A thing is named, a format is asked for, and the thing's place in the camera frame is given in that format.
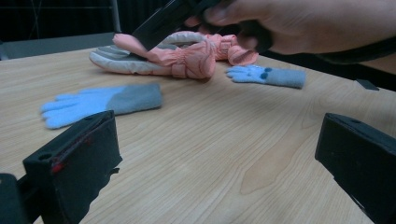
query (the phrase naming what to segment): pink glove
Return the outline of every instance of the pink glove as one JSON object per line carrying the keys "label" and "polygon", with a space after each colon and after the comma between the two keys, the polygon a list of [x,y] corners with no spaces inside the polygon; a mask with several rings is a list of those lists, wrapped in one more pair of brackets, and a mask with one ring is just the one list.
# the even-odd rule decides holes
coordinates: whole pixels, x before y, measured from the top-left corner
{"label": "pink glove", "polygon": [[243,49],[238,45],[235,35],[206,35],[216,45],[216,61],[227,60],[231,65],[255,63],[259,53]]}
{"label": "pink glove", "polygon": [[173,77],[208,78],[215,72],[214,47],[207,39],[186,48],[161,49],[156,47],[146,51],[140,42],[131,35],[116,34],[114,44],[134,54],[148,59],[162,68],[147,72],[152,75],[172,75]]}

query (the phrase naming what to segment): glove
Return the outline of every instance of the glove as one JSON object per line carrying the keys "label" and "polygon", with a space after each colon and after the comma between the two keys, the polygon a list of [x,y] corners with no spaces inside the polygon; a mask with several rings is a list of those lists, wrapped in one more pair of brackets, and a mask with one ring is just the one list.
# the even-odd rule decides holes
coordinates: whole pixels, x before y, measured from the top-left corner
{"label": "glove", "polygon": [[185,39],[179,39],[181,43],[171,45],[163,42],[156,48],[146,51],[140,42],[131,35],[114,35],[113,42],[120,49],[126,49],[133,54],[146,58],[148,62],[166,67],[173,77],[208,78],[215,72],[215,54],[211,42],[203,39],[199,43],[185,46]]}
{"label": "glove", "polygon": [[114,73],[141,75],[169,75],[169,69],[147,62],[137,55],[116,46],[101,47],[90,53],[90,60],[96,66]]}
{"label": "glove", "polygon": [[206,35],[215,43],[216,61],[228,60],[231,65],[247,65],[257,61],[259,53],[239,46],[235,35]]}
{"label": "glove", "polygon": [[49,129],[58,129],[99,112],[114,110],[115,115],[160,107],[163,103],[159,84],[134,84],[61,94],[54,102],[41,106],[42,118]]}
{"label": "glove", "polygon": [[233,82],[251,82],[301,89],[305,72],[291,69],[261,67],[258,65],[233,66],[227,69],[227,77]]}

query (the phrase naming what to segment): light blue glove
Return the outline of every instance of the light blue glove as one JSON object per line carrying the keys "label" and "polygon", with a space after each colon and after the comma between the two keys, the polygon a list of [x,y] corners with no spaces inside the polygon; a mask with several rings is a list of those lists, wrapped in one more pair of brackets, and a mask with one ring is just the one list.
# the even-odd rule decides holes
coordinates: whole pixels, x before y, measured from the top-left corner
{"label": "light blue glove", "polygon": [[301,89],[305,84],[305,72],[291,69],[261,67],[250,64],[227,69],[227,77],[233,82],[260,83]]}
{"label": "light blue glove", "polygon": [[41,106],[49,129],[58,129],[99,112],[114,110],[115,115],[160,107],[163,103],[160,85],[134,84],[95,88],[77,94],[60,94],[54,102]]}

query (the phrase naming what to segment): table surface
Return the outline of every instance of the table surface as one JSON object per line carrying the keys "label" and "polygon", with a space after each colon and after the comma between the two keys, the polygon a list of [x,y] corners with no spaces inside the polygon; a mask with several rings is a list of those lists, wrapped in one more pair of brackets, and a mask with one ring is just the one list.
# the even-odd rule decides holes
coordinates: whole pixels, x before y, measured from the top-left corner
{"label": "table surface", "polygon": [[91,49],[0,62],[0,173],[59,135],[39,107],[60,93],[158,82],[160,109],[117,116],[120,172],[82,223],[372,223],[314,158],[327,112],[396,136],[396,92],[305,70],[302,90],[233,83],[218,63],[207,82],[111,74]]}

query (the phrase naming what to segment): person's arm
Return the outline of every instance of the person's arm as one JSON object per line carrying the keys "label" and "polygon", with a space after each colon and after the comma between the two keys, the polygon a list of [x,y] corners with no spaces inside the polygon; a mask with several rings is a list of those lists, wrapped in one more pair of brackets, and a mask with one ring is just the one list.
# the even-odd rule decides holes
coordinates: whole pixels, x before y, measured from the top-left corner
{"label": "person's arm", "polygon": [[362,64],[396,75],[396,53],[389,55],[388,57],[379,58]]}
{"label": "person's arm", "polygon": [[[329,53],[356,49],[396,36],[394,0],[234,0],[205,12],[218,26],[256,20],[271,32],[271,51],[281,54]],[[254,49],[257,39],[238,36]],[[396,74],[395,56],[363,63]]]}

